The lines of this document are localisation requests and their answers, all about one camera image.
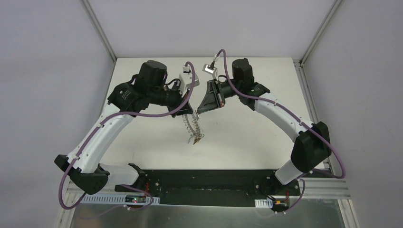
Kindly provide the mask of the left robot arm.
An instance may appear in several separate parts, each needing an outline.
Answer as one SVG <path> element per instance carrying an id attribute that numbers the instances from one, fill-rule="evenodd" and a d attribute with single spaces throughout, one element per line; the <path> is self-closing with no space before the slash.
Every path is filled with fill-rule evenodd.
<path id="1" fill-rule="evenodd" d="M 55 164 L 84 193 L 93 195 L 115 185 L 127 185 L 133 192 L 144 188 L 144 172 L 138 166 L 105 165 L 100 161 L 135 117 L 176 116 L 189 110 L 190 96 L 199 84 L 192 63 L 185 63 L 178 78 L 168 82 L 167 76 L 163 63 L 144 62 L 139 73 L 112 90 L 96 124 L 77 148 L 56 157 Z"/>

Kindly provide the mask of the metal disc with keyrings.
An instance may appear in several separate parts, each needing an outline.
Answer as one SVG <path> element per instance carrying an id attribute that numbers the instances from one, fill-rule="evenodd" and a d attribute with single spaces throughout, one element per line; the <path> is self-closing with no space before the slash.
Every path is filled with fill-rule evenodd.
<path id="1" fill-rule="evenodd" d="M 203 129 L 200 127 L 199 120 L 196 121 L 196 120 L 192 119 L 191 114 L 182 115 L 182 119 L 186 126 L 186 130 L 190 135 L 188 143 L 190 143 L 191 141 L 193 142 L 193 140 L 195 138 L 202 139 L 204 137 L 204 132 L 203 132 Z"/>

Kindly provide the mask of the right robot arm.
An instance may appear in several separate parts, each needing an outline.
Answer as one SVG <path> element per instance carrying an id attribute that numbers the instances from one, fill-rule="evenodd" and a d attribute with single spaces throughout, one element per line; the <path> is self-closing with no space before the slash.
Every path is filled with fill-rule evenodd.
<path id="1" fill-rule="evenodd" d="M 332 154 L 327 146 L 327 125 L 323 122 L 305 123 L 279 103 L 269 89 L 255 81 L 252 66 L 246 58 L 232 62 L 232 78 L 223 82 L 218 80 L 214 62 L 205 64 L 202 70 L 212 75 L 213 79 L 207 82 L 205 97 L 197 108 L 198 114 L 222 108 L 226 98 L 237 95 L 244 105 L 271 120 L 294 143 L 290 160 L 270 178 L 269 186 L 273 193 L 283 194 L 292 180 L 313 170 Z"/>

